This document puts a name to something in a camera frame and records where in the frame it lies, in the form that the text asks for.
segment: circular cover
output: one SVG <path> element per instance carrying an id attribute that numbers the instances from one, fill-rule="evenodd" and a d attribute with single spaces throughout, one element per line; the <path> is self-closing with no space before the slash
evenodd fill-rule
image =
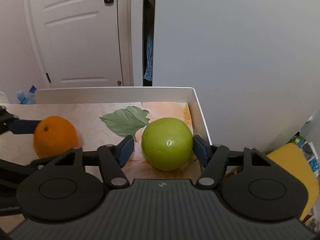
<path id="1" fill-rule="evenodd" d="M 300 217 L 308 200 L 305 186 L 277 165 L 245 167 L 224 182 L 221 196 L 239 215 L 260 221 Z"/>
<path id="2" fill-rule="evenodd" d="M 73 167 L 39 170 L 18 187 L 16 197 L 24 216 L 40 221 L 65 221 L 97 207 L 104 187 L 95 176 Z"/>

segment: green apple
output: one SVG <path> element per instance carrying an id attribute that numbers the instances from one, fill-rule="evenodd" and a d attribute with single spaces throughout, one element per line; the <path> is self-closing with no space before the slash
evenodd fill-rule
<path id="1" fill-rule="evenodd" d="M 161 118 L 143 132 L 141 147 L 146 160 L 155 168 L 171 171 L 186 164 L 192 154 L 189 127 L 177 118 Z"/>

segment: white wall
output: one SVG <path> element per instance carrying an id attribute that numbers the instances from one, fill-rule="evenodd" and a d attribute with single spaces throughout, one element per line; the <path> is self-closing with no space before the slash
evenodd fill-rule
<path id="1" fill-rule="evenodd" d="M 16 92 L 47 88 L 33 52 L 23 0 L 0 0 L 0 91 L 11 102 Z"/>
<path id="2" fill-rule="evenodd" d="M 196 89 L 211 139 L 271 151 L 320 107 L 320 0 L 156 0 L 154 86 Z"/>

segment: green leaf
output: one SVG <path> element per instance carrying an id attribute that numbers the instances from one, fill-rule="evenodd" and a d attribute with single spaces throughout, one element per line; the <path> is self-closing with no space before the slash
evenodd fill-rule
<path id="1" fill-rule="evenodd" d="M 134 115 L 135 118 L 139 119 L 141 122 L 145 123 L 146 125 L 149 124 L 150 119 L 146 118 L 147 114 L 149 114 L 149 111 L 142 110 L 137 106 L 128 106 L 125 109 L 129 111 L 132 115 Z"/>
<path id="2" fill-rule="evenodd" d="M 111 114 L 105 114 L 100 119 L 106 123 L 110 130 L 120 136 L 132 135 L 142 127 L 148 125 L 149 119 L 147 110 L 136 106 L 128 106 L 126 109 L 119 109 Z"/>

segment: striped cloth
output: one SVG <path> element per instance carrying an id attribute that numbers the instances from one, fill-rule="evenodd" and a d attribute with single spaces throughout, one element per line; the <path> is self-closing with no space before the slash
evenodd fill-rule
<path id="1" fill-rule="evenodd" d="M 144 79 L 152 81 L 152 71 L 153 71 L 153 28 L 152 25 L 147 38 L 147 68 L 144 74 Z"/>

